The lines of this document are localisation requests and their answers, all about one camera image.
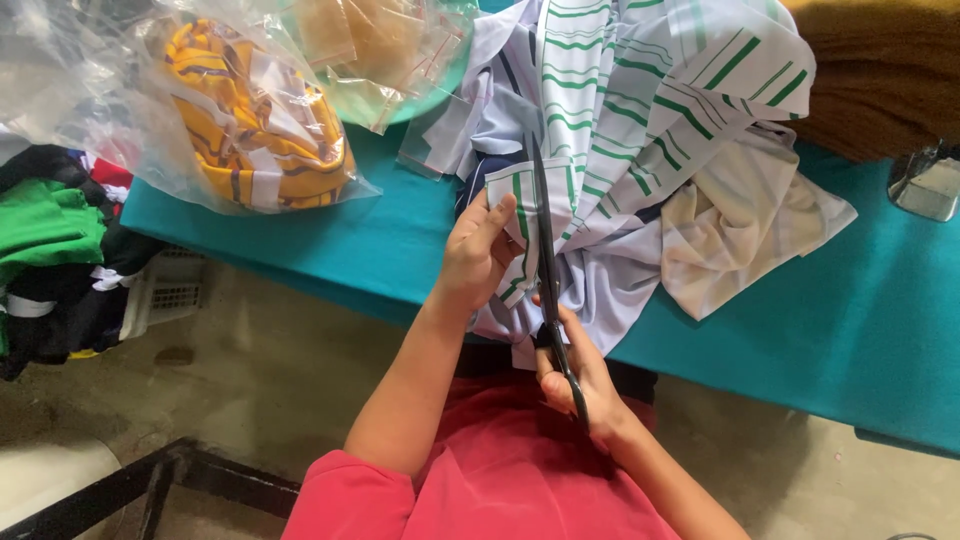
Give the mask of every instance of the white plastic crate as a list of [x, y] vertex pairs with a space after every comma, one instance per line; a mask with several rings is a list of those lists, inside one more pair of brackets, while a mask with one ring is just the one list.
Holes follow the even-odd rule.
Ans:
[[200, 309], [206, 258], [171, 246], [154, 257], [131, 283], [120, 340], [143, 335], [147, 327]]

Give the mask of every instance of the scissor handle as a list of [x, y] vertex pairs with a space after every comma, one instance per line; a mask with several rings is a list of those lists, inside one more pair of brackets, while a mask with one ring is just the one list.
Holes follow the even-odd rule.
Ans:
[[587, 415], [587, 399], [584, 398], [584, 390], [580, 387], [580, 381], [576, 374], [570, 369], [570, 362], [566, 359], [566, 349], [564, 341], [560, 336], [560, 323], [547, 325], [550, 331], [550, 344], [553, 349], [554, 358], [560, 364], [560, 371], [564, 374], [566, 381], [570, 383], [570, 391], [573, 394], [573, 404], [577, 407], [577, 422], [585, 432], [590, 432], [590, 419]]

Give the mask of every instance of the sleeve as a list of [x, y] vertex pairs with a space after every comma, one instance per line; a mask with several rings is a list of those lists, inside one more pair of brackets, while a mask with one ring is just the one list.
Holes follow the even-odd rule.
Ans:
[[307, 471], [282, 540], [398, 540], [414, 500], [410, 477], [335, 450]]

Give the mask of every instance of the brown fabric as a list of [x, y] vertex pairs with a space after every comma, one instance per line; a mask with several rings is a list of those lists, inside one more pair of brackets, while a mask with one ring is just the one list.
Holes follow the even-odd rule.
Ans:
[[863, 161], [960, 135], [960, 0], [781, 2], [817, 59], [800, 138]]

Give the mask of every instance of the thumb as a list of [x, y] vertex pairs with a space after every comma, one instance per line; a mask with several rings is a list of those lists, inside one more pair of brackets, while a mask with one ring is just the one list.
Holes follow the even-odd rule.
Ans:
[[559, 371], [551, 371], [540, 380], [540, 389], [546, 396], [548, 402], [553, 402], [564, 407], [564, 411], [573, 410], [573, 390], [570, 389], [570, 383]]
[[503, 228], [506, 227], [510, 218], [516, 214], [516, 197], [513, 193], [507, 193], [500, 199], [500, 202], [487, 212], [480, 227], [470, 235], [469, 242], [476, 243], [478, 249], [489, 251]]

